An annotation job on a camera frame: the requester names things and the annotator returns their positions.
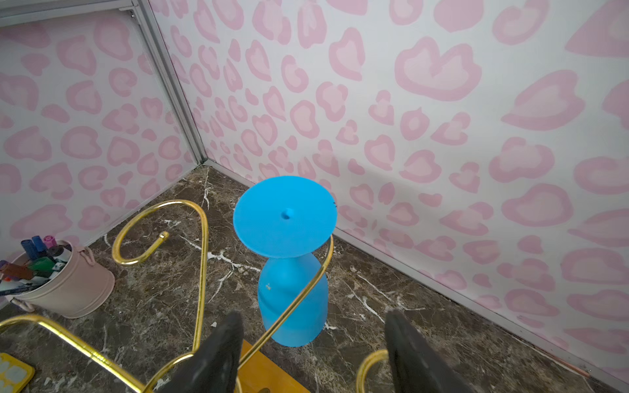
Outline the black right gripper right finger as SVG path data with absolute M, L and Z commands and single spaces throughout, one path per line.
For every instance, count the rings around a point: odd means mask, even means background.
M 472 391 L 401 312 L 387 313 L 385 340 L 396 392 Z

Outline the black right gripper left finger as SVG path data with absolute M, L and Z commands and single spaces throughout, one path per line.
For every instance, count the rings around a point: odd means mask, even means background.
M 232 311 L 159 392 L 234 392 L 242 341 L 242 316 Z

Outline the blue wine glass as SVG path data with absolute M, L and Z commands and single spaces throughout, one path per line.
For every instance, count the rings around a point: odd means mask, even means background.
M 336 224 L 333 196 L 307 178 L 269 178 L 242 195 L 234 230 L 245 247 L 267 259 L 257 291 L 265 328 L 319 272 L 322 264 L 314 252 L 331 238 Z

